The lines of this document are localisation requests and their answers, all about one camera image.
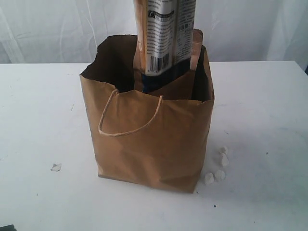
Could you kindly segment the brown paper shopping bag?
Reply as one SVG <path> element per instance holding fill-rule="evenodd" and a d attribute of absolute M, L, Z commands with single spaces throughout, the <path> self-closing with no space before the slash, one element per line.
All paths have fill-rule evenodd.
<path fill-rule="evenodd" d="M 80 75 L 98 175 L 192 193 L 204 165 L 214 106 L 205 46 L 191 98 L 134 89 L 135 35 L 109 36 Z"/>

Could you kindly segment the brown pouch orange label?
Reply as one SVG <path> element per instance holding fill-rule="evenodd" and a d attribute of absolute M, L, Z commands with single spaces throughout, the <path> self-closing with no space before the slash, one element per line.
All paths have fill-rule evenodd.
<path fill-rule="evenodd" d="M 200 90 L 208 86 L 203 60 L 205 48 L 203 33 L 193 30 L 192 54 L 189 60 L 181 61 L 158 76 L 146 76 L 138 70 L 139 51 L 136 50 L 134 69 L 134 89 L 152 96 L 164 96 L 166 100 L 197 100 Z"/>

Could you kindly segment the dark noodle packet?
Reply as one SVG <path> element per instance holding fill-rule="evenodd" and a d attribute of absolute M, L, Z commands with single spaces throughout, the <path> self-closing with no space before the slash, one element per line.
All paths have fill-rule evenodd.
<path fill-rule="evenodd" d="M 194 0 L 136 0 L 135 87 L 156 91 L 191 68 Z"/>

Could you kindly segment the small clear plastic scrap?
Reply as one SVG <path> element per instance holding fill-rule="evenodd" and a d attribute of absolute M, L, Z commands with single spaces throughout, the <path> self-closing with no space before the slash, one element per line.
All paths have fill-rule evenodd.
<path fill-rule="evenodd" d="M 62 168 L 62 164 L 59 163 L 59 164 L 53 164 L 53 166 L 51 167 L 51 171 L 55 171 L 55 172 L 58 172 L 60 171 Z"/>

